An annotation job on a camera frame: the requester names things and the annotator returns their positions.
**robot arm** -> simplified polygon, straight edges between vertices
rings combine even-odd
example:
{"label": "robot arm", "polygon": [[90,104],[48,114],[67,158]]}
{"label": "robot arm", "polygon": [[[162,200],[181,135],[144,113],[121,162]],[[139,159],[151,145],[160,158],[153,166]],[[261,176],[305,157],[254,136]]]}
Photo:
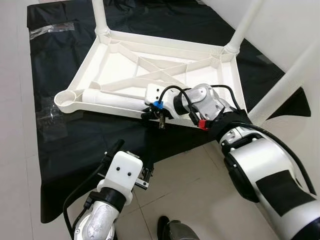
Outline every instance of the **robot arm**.
{"label": "robot arm", "polygon": [[[151,107],[142,118],[152,113],[160,118],[163,128],[165,117],[189,114],[196,126],[207,130],[212,140],[218,140],[235,188],[245,199],[264,207],[281,239],[319,240],[320,201],[298,157],[271,133],[251,125],[232,91],[235,108],[220,98],[213,87],[221,85],[200,84],[183,93],[180,89],[177,92],[150,84],[145,102]],[[162,92],[159,99],[155,99],[157,91]],[[296,179],[293,161],[309,191]]]}
{"label": "robot arm", "polygon": [[[319,240],[320,201],[298,157],[271,133],[251,125],[230,88],[234,107],[220,98],[214,87],[228,88],[200,84],[182,90],[150,84],[145,95],[149,108],[141,118],[159,119],[159,127],[164,128],[166,118],[188,114],[212,140],[218,140],[235,188],[243,198],[264,207],[281,239]],[[123,206],[130,204],[133,186],[146,189],[149,185],[152,168],[145,168],[144,178],[138,178],[142,162],[137,156],[119,151],[112,158],[98,192],[91,192],[87,200],[93,204],[91,213],[75,226],[75,240],[112,240],[114,221]],[[298,164],[309,191],[296,179],[292,161]]]}

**white pole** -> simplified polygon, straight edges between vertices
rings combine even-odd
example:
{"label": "white pole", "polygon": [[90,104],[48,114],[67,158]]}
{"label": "white pole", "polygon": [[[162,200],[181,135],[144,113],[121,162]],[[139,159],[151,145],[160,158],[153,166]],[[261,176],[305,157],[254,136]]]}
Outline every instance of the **white pole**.
{"label": "white pole", "polygon": [[304,83],[306,76],[314,67],[319,69],[319,39],[294,62],[286,74],[249,112],[248,116],[255,125],[261,125]]}
{"label": "white pole", "polygon": [[114,95],[101,92],[97,89],[85,89],[82,94],[82,102],[100,104],[117,108],[142,111],[146,108],[145,101],[137,98]]}
{"label": "white pole", "polygon": [[107,25],[106,14],[105,14],[105,6],[103,0],[92,0],[94,18],[95,18],[95,33],[107,34],[110,29]]}
{"label": "white pole", "polygon": [[242,18],[239,26],[236,28],[230,42],[224,47],[224,51],[229,54],[238,54],[240,45],[245,39],[245,34],[249,29],[251,23],[258,14],[264,0],[253,0]]}

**black strap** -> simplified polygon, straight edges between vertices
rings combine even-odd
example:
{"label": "black strap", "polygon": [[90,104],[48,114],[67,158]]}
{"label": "black strap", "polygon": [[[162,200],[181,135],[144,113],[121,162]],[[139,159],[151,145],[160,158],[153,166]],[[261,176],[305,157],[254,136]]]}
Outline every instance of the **black strap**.
{"label": "black strap", "polygon": [[256,185],[280,216],[291,209],[315,200],[310,194],[298,187],[288,170],[266,176],[258,180]]}
{"label": "black strap", "polygon": [[252,123],[247,112],[243,109],[220,113],[215,120],[205,122],[205,127],[209,129],[210,139],[220,141],[223,135],[225,135],[230,129],[234,128],[228,126],[232,122],[241,122],[246,124]]}
{"label": "black strap", "polygon": [[121,213],[127,200],[121,192],[110,187],[103,187],[100,192],[92,191],[89,197],[93,200],[92,203],[95,201],[108,203],[114,206],[119,213]]}

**white wall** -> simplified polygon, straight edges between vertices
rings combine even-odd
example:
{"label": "white wall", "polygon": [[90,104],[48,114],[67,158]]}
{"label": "white wall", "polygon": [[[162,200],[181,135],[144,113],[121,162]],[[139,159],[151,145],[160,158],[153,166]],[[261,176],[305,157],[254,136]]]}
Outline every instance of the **white wall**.
{"label": "white wall", "polygon": [[[203,0],[232,27],[237,27],[251,0]],[[309,44],[320,37],[319,0],[265,0],[247,32],[249,40],[283,71],[287,71]],[[311,117],[280,116],[262,126],[300,157],[320,194],[320,60],[305,75],[302,86]]]}

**black wire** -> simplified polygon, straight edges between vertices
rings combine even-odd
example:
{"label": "black wire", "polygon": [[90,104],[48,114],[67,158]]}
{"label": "black wire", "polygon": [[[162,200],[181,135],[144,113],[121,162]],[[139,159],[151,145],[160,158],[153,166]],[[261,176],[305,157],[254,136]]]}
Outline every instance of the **black wire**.
{"label": "black wire", "polygon": [[300,161],[298,156],[283,141],[281,141],[279,138],[277,138],[275,135],[268,132],[267,130],[264,130],[263,128],[252,125],[252,124],[243,123],[243,122],[232,122],[232,123],[230,123],[230,125],[234,126],[234,127],[245,127],[245,128],[257,130],[258,132],[268,136],[269,138],[274,140],[276,143],[278,143],[293,158],[293,160],[297,164],[297,166],[300,169],[300,172],[303,176],[305,184],[307,185],[307,187],[309,189],[309,192],[311,194],[317,195],[316,190],[315,190],[315,188],[309,178],[309,175],[308,175],[304,165],[302,164],[302,162]]}
{"label": "black wire", "polygon": [[71,226],[70,220],[69,220],[69,216],[68,216],[68,207],[74,202],[73,198],[75,197],[76,193],[79,192],[83,186],[85,186],[95,175],[97,175],[103,168],[105,167],[105,164],[102,163],[100,164],[96,170],[91,173],[91,175],[89,175],[76,189],[74,189],[70,195],[65,199],[64,203],[63,203],[63,217],[64,217],[64,221],[65,221],[65,225],[69,231],[70,237],[73,240],[74,239],[74,232],[73,232],[73,228]]}
{"label": "black wire", "polygon": [[168,91],[169,89],[178,89],[185,97],[186,101],[188,102],[188,107],[190,109],[190,112],[192,111],[192,102],[190,100],[190,98],[188,97],[188,95],[186,94],[185,90],[183,90],[181,87],[176,86],[176,85],[171,85],[171,86],[167,86],[161,93],[158,103],[160,104],[162,101],[162,98],[164,97],[166,91]]}
{"label": "black wire", "polygon": [[76,230],[76,225],[79,222],[79,220],[83,217],[83,215],[86,213],[87,209],[84,207],[83,210],[80,212],[80,214],[76,217],[76,219],[73,222],[72,225],[72,232],[74,233]]}
{"label": "black wire", "polygon": [[236,98],[235,98],[234,91],[231,89],[231,87],[229,87],[228,85],[221,85],[221,84],[220,84],[220,85],[210,85],[210,87],[212,87],[212,88],[225,88],[225,89],[228,89],[229,92],[230,92],[232,101],[233,101],[236,109],[241,110],[241,108],[240,108],[240,106],[239,106],[239,104],[237,103],[237,100],[236,100]]}

